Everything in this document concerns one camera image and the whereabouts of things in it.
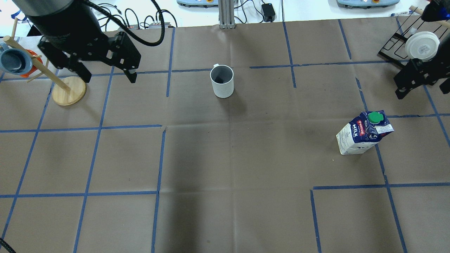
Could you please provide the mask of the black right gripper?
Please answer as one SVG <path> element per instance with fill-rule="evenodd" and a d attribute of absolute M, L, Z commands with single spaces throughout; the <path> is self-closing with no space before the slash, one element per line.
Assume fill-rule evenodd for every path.
<path fill-rule="evenodd" d="M 421 85 L 434 85 L 440 79 L 444 79 L 439 85 L 441 92 L 449 92 L 449 71 L 449 60 L 435 58 L 429 62 L 423 62 L 421 59 L 410 59 L 394 77 L 397 86 L 395 94 L 398 99 L 404 99 L 411 90 Z"/>

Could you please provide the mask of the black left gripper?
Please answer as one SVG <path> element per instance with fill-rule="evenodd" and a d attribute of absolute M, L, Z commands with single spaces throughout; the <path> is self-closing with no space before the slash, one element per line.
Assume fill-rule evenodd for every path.
<path fill-rule="evenodd" d="M 89 41 L 78 37 L 69 45 L 71 48 L 68 45 L 66 48 L 57 47 L 45 36 L 37 44 L 53 66 L 76 73 L 85 83 L 89 83 L 92 77 L 85 62 L 114 66 L 124 72 L 130 83 L 136 82 L 141 53 L 124 31 L 106 32 Z"/>

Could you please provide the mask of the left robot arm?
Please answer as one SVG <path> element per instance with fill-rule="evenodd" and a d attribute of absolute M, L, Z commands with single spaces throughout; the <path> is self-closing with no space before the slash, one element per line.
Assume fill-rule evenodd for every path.
<path fill-rule="evenodd" d="M 14 4 L 42 34 L 38 48 L 57 69 L 89 82 L 92 74 L 83 62 L 103 62 L 136 82 L 141 54 L 125 31 L 112 37 L 101 31 L 89 1 L 15 0 Z"/>

